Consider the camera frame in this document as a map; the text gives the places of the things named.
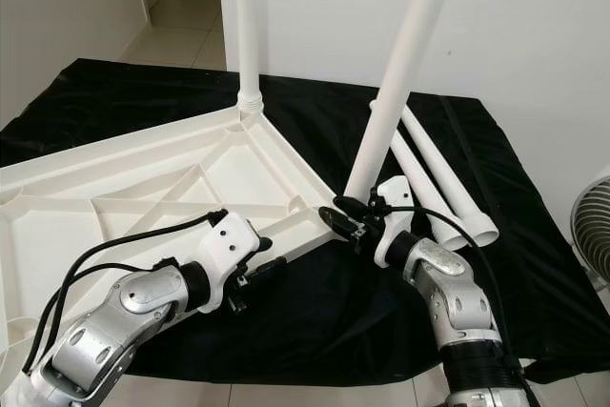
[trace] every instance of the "white pvc pipe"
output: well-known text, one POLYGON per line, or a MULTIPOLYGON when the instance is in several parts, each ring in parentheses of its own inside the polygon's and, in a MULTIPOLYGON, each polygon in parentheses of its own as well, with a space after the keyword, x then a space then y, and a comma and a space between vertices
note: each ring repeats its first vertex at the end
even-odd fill
POLYGON ((258 27, 256 0, 237 0, 237 40, 239 47, 239 92, 237 107, 245 113, 263 110, 258 87, 258 27))
MULTIPOLYGON (((396 157, 396 161, 398 161, 400 168, 407 176, 409 185, 417 196, 417 200, 421 206, 444 214, 462 227, 461 221, 451 212, 434 183, 423 170, 421 164, 417 161, 416 156, 398 131, 394 133, 390 146, 392 148, 392 153, 394 153, 394 156, 396 157)), ((430 215, 428 215, 428 219, 432 226, 432 234, 434 234, 435 239, 443 248, 453 251, 466 246, 466 239, 447 223, 430 215)))
POLYGON ((456 173, 428 136, 428 133, 421 127, 413 112, 405 107, 401 118, 409 134, 416 142, 417 148, 425 159, 432 175, 437 180, 452 209, 461 219, 468 234, 481 247, 496 241, 499 231, 494 221, 480 210, 472 196, 468 194, 456 173))
POLYGON ((411 0, 345 194, 363 202, 375 184, 444 0, 411 0))

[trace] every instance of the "black cable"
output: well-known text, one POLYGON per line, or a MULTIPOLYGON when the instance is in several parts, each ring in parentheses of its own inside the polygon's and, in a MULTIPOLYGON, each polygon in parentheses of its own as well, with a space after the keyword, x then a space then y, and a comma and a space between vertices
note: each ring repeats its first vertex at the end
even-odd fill
POLYGON ((93 248, 88 249, 82 255, 80 255, 76 261, 71 265, 68 273, 64 277, 64 281, 59 290, 59 296, 57 297, 57 305, 55 306, 55 313, 53 315, 53 320, 51 322, 51 330, 49 331, 49 339, 47 340, 47 345, 45 346, 45 350, 43 355, 47 353, 48 350, 51 349, 55 340, 57 339, 57 334, 59 333, 59 325, 61 324, 61 315, 64 312, 64 305, 66 304, 66 296, 68 295, 68 289, 71 285, 71 279, 74 277, 80 266, 87 261, 94 254, 101 252, 102 250, 107 250, 109 248, 115 247, 117 245, 122 245, 124 243, 134 242, 136 240, 142 240, 144 238, 156 237, 158 235, 174 233, 176 231, 182 231, 198 224, 201 224, 205 221, 211 220, 219 220, 227 214, 226 210, 219 210, 217 212, 209 212, 198 218, 195 218, 191 221, 186 221, 184 223, 176 224, 173 226, 169 226, 167 228, 155 229, 152 231, 147 231, 144 233, 126 235, 124 237, 119 237, 114 240, 108 240, 104 243, 101 243, 93 248))
MULTIPOLYGON (((145 269, 139 269, 137 267, 130 266, 128 264, 118 264, 118 263, 114 263, 114 262, 106 263, 106 264, 98 264, 97 266, 89 267, 89 269, 78 273, 78 275, 74 276, 71 279, 70 284, 72 285, 73 283, 80 280, 84 276, 87 276, 87 275, 90 275, 90 274, 93 274, 95 272, 102 271, 105 269, 121 269, 123 271, 129 271, 129 272, 145 271, 145 269)), ((47 326, 47 321, 49 320, 49 315, 51 314, 51 310, 52 310, 53 306, 55 305, 55 302, 57 301, 58 297, 59 297, 59 290, 57 290, 51 296, 51 299, 49 299, 49 302, 47 302, 47 305, 45 306, 45 310, 42 312, 42 315, 40 316, 40 321, 38 323, 38 327, 36 328, 36 334, 34 335, 34 339, 31 344, 30 354, 28 355, 28 358, 26 359, 26 362, 24 363, 23 369, 22 369, 22 371, 26 374, 30 371, 31 365, 33 364, 34 359, 36 358, 36 354, 38 353, 38 349, 40 348, 40 344, 42 342, 42 336, 45 333, 45 327, 47 326)))
POLYGON ((448 224, 449 226, 454 228, 456 231, 458 231, 459 234, 466 239, 466 241, 473 248, 473 250, 478 255, 478 257, 480 257, 481 262, 483 263, 483 265, 485 266, 485 269, 487 270, 489 279, 491 280, 492 289, 494 290, 494 296, 496 297, 496 307, 497 307, 497 313, 494 314, 494 318, 496 319, 496 324, 498 325, 498 332, 500 334, 500 337, 502 338, 502 342, 504 343, 505 353, 508 357, 509 363, 511 366, 513 366, 512 369, 515 370, 517 378, 519 379, 519 382, 521 383, 521 385, 523 387, 523 391, 525 391, 525 394, 528 397, 531 407, 540 407, 540 404, 539 404, 538 400, 536 399, 534 392, 530 388, 529 383, 527 382, 527 380, 525 379, 525 376, 523 376, 523 373, 521 372, 520 365, 518 366, 516 363, 516 362, 519 362, 519 360, 515 357, 515 354, 513 353, 513 346, 511 344, 510 337, 508 336, 508 327, 506 326, 506 315, 504 314, 504 306, 502 305, 498 281, 496 279, 496 275, 494 274, 494 270, 492 269, 492 266, 489 264, 489 261, 487 260, 485 253, 479 247, 477 242, 455 221, 452 221, 450 218, 448 218, 444 214, 440 214, 439 212, 435 212, 434 210, 426 209, 425 207, 419 207, 419 206, 406 206, 406 207, 386 206, 385 209, 389 210, 390 212, 416 212, 416 213, 421 213, 421 214, 428 214, 428 215, 438 218, 441 221, 443 221, 444 223, 448 224))

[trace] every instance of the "robotic arm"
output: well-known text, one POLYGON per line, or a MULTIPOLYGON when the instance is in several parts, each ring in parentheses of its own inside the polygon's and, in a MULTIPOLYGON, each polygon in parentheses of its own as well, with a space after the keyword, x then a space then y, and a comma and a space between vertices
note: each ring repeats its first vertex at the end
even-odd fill
POLYGON ((140 345, 197 310, 217 309, 230 276, 247 283, 246 262, 271 240, 238 214, 217 216, 190 262, 165 260, 116 281, 99 307, 77 319, 29 374, 19 374, 2 405, 97 407, 140 345))
POLYGON ((322 207, 322 219, 358 253, 375 253, 379 267, 399 270, 426 301, 451 393, 447 407, 529 406, 471 266, 459 254, 411 234, 413 212, 393 211, 413 206, 406 177, 373 188, 368 206, 343 196, 335 204, 350 217, 322 207))

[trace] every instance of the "tile floor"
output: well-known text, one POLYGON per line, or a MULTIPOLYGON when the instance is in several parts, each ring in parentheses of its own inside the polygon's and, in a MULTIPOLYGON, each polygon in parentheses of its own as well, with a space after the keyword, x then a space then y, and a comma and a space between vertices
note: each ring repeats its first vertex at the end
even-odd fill
MULTIPOLYGON (((226 70, 220 0, 159 0, 151 19, 152 29, 125 62, 226 70)), ((610 293, 606 293, 602 300, 610 312, 610 293)), ((535 391, 544 407, 610 407, 610 373, 570 377, 535 386, 535 391)), ((357 388, 212 385, 124 376, 104 405, 435 407, 448 393, 440 366, 404 382, 357 388)))

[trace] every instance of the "black fabric sheet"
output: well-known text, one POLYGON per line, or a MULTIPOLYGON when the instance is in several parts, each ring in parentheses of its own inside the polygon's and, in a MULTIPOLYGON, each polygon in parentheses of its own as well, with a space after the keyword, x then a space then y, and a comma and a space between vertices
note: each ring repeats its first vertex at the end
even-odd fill
MULTIPOLYGON (((78 60, 1 132, 2 165, 229 107, 237 88, 230 72, 78 60)), ((263 76, 261 90, 266 115, 341 193, 376 89, 263 76)), ((516 352, 538 361, 527 376, 547 382, 610 369, 610 318, 494 119, 475 99, 412 94, 409 106, 499 227, 500 239, 484 252, 516 352)), ((398 173, 389 154, 379 180, 398 173)), ((415 217, 414 232, 430 232, 425 217, 415 217)), ((460 252, 488 286, 478 259, 460 252)), ((358 385, 399 381, 439 362, 417 292, 345 243, 302 256, 247 302, 244 315, 223 308, 156 336, 130 371, 358 385)))

